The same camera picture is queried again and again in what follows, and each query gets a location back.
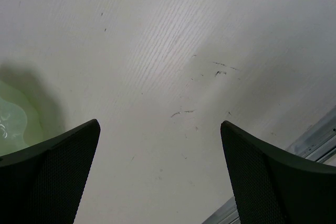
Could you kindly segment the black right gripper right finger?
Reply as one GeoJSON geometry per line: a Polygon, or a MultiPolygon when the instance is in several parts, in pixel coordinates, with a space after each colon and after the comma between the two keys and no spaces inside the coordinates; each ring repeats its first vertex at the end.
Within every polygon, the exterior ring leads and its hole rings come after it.
{"type": "Polygon", "coordinates": [[[335,167],[220,127],[241,223],[335,223],[335,167]]]}

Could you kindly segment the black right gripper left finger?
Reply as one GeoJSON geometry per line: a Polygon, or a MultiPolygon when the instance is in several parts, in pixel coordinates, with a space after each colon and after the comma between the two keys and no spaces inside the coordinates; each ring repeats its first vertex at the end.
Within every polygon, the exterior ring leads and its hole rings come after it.
{"type": "Polygon", "coordinates": [[[1,223],[73,223],[100,136],[90,120],[1,156],[1,223]]]}

